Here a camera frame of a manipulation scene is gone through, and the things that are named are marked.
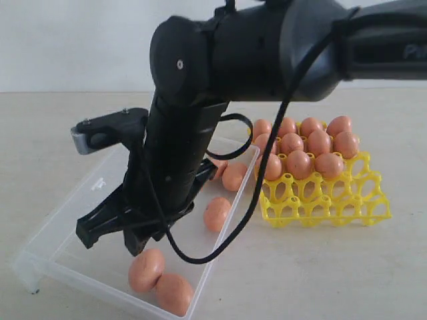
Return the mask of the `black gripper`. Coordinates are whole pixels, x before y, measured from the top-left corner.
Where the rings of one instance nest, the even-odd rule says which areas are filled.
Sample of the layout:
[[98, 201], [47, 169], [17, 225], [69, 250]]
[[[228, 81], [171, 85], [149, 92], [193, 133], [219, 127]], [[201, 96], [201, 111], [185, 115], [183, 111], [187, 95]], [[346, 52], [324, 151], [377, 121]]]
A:
[[150, 239], [162, 240], [176, 221], [193, 210], [193, 200], [216, 171], [211, 160], [203, 159], [187, 189], [179, 186], [162, 193], [154, 187], [144, 149], [133, 149], [121, 186], [77, 220], [75, 234], [90, 249], [100, 237], [123, 230], [125, 246], [136, 257]]

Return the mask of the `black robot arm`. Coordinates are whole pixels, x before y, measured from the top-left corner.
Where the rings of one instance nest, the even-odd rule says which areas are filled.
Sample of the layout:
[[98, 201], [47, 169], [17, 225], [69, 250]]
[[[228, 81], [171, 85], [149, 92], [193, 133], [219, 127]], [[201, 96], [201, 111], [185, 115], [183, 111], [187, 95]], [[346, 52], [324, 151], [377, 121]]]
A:
[[122, 232], [132, 255], [193, 209], [214, 176], [208, 151], [232, 101], [320, 101], [341, 81], [426, 78], [426, 2], [392, 1], [347, 9], [336, 1], [262, 1], [218, 7], [211, 19], [173, 16], [149, 51], [150, 109], [131, 108], [78, 123], [78, 152], [122, 144], [121, 185], [77, 221], [86, 248]]

